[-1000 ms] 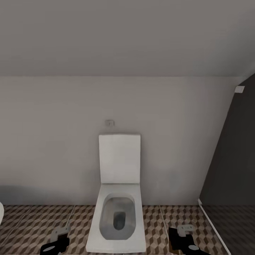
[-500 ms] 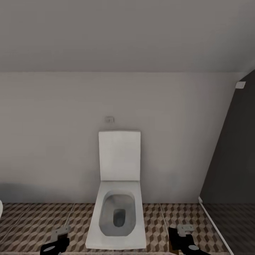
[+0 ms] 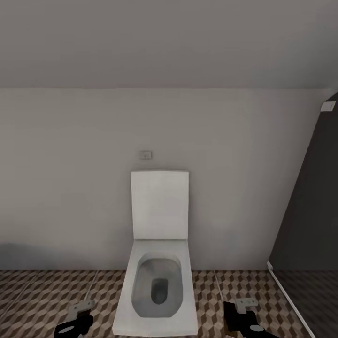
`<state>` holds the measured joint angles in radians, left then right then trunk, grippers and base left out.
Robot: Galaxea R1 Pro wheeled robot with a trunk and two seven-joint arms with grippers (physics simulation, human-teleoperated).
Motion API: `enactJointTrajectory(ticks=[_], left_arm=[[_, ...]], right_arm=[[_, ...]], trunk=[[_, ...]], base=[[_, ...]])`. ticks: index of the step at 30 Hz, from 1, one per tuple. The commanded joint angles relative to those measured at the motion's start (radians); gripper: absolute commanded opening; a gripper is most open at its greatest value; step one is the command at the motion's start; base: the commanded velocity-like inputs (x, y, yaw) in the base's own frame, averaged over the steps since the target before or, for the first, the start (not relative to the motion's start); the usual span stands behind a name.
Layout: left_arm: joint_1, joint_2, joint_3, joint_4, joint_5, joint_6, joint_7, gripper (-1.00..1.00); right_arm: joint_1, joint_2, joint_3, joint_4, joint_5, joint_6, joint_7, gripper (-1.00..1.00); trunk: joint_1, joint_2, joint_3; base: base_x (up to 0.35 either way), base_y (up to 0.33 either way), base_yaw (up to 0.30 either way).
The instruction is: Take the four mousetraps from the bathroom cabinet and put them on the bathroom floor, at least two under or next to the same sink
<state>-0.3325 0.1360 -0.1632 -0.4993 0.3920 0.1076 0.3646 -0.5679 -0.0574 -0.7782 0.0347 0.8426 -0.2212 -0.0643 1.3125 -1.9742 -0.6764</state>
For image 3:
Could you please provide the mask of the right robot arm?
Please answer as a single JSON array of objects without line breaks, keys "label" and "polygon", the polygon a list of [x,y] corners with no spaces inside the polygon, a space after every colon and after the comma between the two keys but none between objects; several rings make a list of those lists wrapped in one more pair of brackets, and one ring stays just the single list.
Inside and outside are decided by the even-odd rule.
[{"label": "right robot arm", "polygon": [[244,338],[279,338],[265,331],[257,323],[254,311],[246,311],[245,307],[258,306],[256,298],[238,298],[235,300],[236,310],[232,312],[224,311],[226,323],[230,330],[240,331]]}]

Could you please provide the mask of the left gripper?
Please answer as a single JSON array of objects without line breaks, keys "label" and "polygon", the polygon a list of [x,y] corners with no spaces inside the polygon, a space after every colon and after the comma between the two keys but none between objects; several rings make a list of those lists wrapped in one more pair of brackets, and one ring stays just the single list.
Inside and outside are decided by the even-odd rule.
[{"label": "left gripper", "polygon": [[88,333],[89,327],[93,324],[93,316],[91,315],[85,315],[83,317],[77,318],[75,321],[62,323],[60,325],[57,325],[54,331],[54,338],[57,337],[57,333],[61,331],[64,327],[75,324],[79,328],[79,332],[83,335]]}]

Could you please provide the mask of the mousetrap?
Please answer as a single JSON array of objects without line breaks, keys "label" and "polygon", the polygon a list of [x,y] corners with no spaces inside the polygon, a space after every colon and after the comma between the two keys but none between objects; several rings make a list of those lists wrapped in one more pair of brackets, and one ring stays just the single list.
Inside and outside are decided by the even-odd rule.
[{"label": "mousetrap", "polygon": [[[224,314],[224,311],[232,312],[232,311],[235,311],[235,310],[236,310],[236,306],[235,306],[234,303],[230,303],[230,302],[224,302],[223,303],[223,314]],[[232,332],[230,330],[229,324],[226,323],[225,314],[224,314],[224,334],[231,336],[231,337],[234,337],[234,338],[237,338],[237,331]]]},{"label": "mousetrap", "polygon": [[80,318],[80,317],[83,317],[83,316],[85,316],[85,315],[89,315],[89,314],[90,314],[90,311],[91,311],[91,310],[87,310],[87,311],[81,312],[81,313],[77,314],[77,317]]}]

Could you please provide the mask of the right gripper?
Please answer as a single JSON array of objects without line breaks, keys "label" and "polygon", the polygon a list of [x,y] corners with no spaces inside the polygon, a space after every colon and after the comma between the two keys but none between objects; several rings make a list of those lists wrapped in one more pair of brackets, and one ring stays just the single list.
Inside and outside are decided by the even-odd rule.
[{"label": "right gripper", "polygon": [[242,333],[241,325],[244,320],[251,320],[253,322],[257,322],[256,314],[252,310],[247,311],[246,314],[240,314],[236,311],[232,311],[232,312],[224,311],[224,314],[225,314],[226,323],[229,324],[230,330],[232,332],[240,331]]}]

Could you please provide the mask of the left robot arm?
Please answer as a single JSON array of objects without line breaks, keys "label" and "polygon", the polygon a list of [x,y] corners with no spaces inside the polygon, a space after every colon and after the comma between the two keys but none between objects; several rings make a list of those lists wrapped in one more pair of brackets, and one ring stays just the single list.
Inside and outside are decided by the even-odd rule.
[{"label": "left robot arm", "polygon": [[77,314],[95,307],[95,300],[88,300],[70,306],[68,322],[57,325],[54,338],[83,338],[93,324],[93,316],[85,315],[78,318]]}]

